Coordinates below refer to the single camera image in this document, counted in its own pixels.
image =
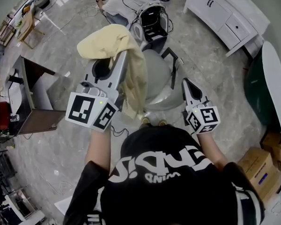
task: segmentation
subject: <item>desk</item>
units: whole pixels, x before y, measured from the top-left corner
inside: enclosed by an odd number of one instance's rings
[[[17,97],[22,97],[22,100],[19,108],[12,111],[20,119],[9,123],[10,134],[17,136],[56,130],[66,111],[53,110],[42,81],[44,73],[54,75],[55,72],[22,56],[17,59],[13,68],[22,82],[18,85],[18,95],[12,95],[8,90],[9,103],[12,106]],[[12,83],[8,81],[6,87],[11,86]]]
[[[22,19],[23,26],[20,28],[20,34],[18,35],[17,39],[18,42],[23,42],[26,44],[30,49],[33,49],[28,43],[25,42],[25,38],[30,34],[32,30],[45,35],[43,32],[36,29],[34,24],[34,17],[32,15],[32,12],[29,11],[25,17]]]

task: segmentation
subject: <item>yellow cloth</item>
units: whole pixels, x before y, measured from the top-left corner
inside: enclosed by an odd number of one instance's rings
[[[83,39],[77,50],[86,59],[115,58],[119,52],[127,50],[127,74],[120,86],[126,94],[123,112],[133,119],[143,114],[148,87],[146,60],[126,27],[118,24],[103,27]]]

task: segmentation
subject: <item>sneaker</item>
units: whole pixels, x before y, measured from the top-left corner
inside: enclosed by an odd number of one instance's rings
[[[168,124],[167,121],[163,119],[159,121],[158,126],[165,126],[167,124]]]
[[[142,121],[141,121],[141,124],[142,124],[142,125],[144,125],[144,124],[149,124],[149,123],[151,123],[151,121],[150,121],[150,119],[147,118],[147,117],[144,117],[144,118],[142,119]]]

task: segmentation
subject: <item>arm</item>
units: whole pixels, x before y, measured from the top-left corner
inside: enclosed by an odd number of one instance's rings
[[[85,165],[93,161],[103,169],[110,171],[111,167],[111,126],[103,132],[91,131],[89,149],[85,157]]]
[[[228,163],[228,160],[216,145],[211,133],[198,134],[198,139],[204,155],[217,167],[217,169],[222,171],[224,166]]]
[[[111,164],[111,126],[104,133],[92,130],[85,167],[75,188],[63,225],[81,225],[95,207],[98,189],[108,180]]]
[[[98,0],[98,6],[99,6],[99,8],[100,8],[100,10],[102,12],[104,12],[103,5],[104,5],[103,1],[102,0]]]

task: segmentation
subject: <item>red object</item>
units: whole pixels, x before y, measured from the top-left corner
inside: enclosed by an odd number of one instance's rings
[[[0,102],[0,130],[8,129],[9,114],[9,104],[7,102]]]

